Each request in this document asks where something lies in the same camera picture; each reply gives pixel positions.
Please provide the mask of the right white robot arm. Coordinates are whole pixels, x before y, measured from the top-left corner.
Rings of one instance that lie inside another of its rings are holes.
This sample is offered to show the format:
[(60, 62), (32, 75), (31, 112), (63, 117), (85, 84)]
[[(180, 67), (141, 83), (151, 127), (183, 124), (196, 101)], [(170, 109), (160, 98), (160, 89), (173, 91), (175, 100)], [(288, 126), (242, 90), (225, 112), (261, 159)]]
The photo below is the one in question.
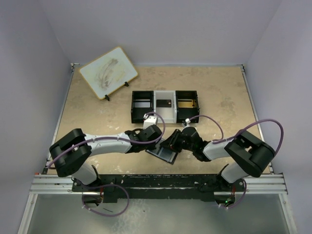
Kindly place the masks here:
[(231, 140), (221, 143), (205, 141), (195, 127), (175, 130), (172, 135), (160, 143), (162, 148), (180, 153), (190, 151), (197, 160), (210, 162), (218, 158), (231, 157), (234, 162), (226, 165), (218, 177), (227, 183), (234, 183), (246, 176), (260, 177), (264, 169), (275, 157), (271, 146), (244, 131)]

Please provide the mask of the black and white tray organizer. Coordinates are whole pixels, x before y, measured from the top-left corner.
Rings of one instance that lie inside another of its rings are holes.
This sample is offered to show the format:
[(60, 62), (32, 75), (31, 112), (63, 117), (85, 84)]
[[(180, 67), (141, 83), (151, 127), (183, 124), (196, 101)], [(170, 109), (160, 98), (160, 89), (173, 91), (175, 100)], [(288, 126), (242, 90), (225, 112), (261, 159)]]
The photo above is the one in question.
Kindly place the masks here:
[(195, 117), (192, 123), (198, 123), (200, 107), (197, 91), (133, 91), (131, 103), (131, 122), (143, 122), (148, 112), (156, 112), (165, 123), (182, 123)]

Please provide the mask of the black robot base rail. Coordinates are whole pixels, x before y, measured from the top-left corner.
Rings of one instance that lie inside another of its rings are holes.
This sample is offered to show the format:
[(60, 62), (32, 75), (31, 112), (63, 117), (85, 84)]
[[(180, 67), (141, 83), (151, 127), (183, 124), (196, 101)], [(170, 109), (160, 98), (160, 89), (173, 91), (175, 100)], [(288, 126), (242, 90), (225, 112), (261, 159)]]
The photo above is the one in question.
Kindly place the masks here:
[(99, 175), (99, 184), (83, 185), (73, 179), (73, 192), (81, 192), (88, 203), (116, 203), (119, 199), (183, 199), (233, 204), (236, 192), (245, 192), (246, 182), (230, 184), (218, 174)]

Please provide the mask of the black leather card holder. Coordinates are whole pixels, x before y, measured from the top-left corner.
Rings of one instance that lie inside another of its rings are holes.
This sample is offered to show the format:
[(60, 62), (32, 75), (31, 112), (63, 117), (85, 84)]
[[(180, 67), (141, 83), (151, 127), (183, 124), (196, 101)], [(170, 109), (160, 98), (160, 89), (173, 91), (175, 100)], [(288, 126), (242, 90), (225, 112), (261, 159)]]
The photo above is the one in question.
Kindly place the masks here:
[(167, 149), (167, 148), (163, 148), (160, 146), (160, 144), (164, 141), (164, 139), (161, 139), (156, 147), (152, 150), (148, 150), (146, 149), (145, 152), (147, 152), (148, 154), (151, 154), (169, 164), (174, 164), (175, 160), (176, 160), (176, 157), (178, 155), (178, 153), (170, 150), (170, 149)]

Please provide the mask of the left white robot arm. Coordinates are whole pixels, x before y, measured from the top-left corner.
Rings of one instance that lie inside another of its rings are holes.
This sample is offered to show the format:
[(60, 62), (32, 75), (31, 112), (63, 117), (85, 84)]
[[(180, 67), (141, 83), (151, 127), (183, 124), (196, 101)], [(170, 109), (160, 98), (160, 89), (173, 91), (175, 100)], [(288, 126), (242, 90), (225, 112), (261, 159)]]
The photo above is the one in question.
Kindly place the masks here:
[(107, 153), (139, 153), (153, 149), (163, 133), (155, 124), (145, 129), (127, 130), (117, 135), (96, 136), (84, 134), (76, 128), (49, 148), (59, 177), (73, 176), (84, 185), (99, 184), (99, 175), (86, 160)]

